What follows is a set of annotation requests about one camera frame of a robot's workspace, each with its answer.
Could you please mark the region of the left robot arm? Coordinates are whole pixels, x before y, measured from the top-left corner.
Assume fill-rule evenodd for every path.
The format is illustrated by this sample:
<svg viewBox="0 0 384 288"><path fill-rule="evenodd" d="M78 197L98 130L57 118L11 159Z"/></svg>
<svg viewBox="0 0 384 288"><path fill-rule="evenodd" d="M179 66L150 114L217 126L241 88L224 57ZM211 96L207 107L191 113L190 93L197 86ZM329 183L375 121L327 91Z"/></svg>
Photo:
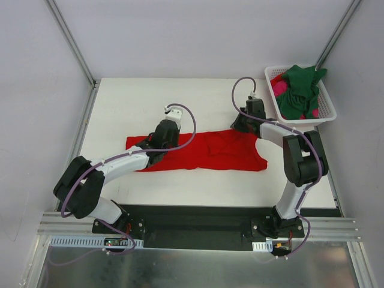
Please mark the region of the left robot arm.
<svg viewBox="0 0 384 288"><path fill-rule="evenodd" d="M96 166L83 156L74 158L53 189L53 194L62 206L77 219L93 217L103 221L113 233L127 231L128 213L117 203L101 197L107 183L133 171L140 171L159 163L167 154L167 149L178 145L180 122L162 120L155 131L125 151L121 158L105 161ZM64 203L70 190L82 174L96 166L76 185L68 203Z"/></svg>

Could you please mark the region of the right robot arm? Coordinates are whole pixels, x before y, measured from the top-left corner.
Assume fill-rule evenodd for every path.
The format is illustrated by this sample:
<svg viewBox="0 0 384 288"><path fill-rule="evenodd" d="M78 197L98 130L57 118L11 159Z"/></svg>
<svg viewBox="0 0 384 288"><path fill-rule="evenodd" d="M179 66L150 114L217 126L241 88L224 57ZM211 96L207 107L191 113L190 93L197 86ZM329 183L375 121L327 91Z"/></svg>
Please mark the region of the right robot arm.
<svg viewBox="0 0 384 288"><path fill-rule="evenodd" d="M286 186L270 216L257 225L261 235L276 239L299 225L301 206L308 191L328 173L323 145L314 130L302 133L266 118L264 103L259 98L249 96L246 106L238 112L232 129L253 134L283 150Z"/></svg>

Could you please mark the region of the red t-shirt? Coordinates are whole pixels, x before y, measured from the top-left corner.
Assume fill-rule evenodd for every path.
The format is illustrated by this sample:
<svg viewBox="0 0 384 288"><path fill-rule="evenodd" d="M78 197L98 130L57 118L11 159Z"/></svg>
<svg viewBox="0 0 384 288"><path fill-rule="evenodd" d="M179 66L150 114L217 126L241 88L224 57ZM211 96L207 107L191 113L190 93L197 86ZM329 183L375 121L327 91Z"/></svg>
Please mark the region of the red t-shirt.
<svg viewBox="0 0 384 288"><path fill-rule="evenodd" d="M236 130L197 133L186 147L167 153L163 160L146 172L168 170L240 170L259 172L268 162L256 148L257 137Z"/></svg>

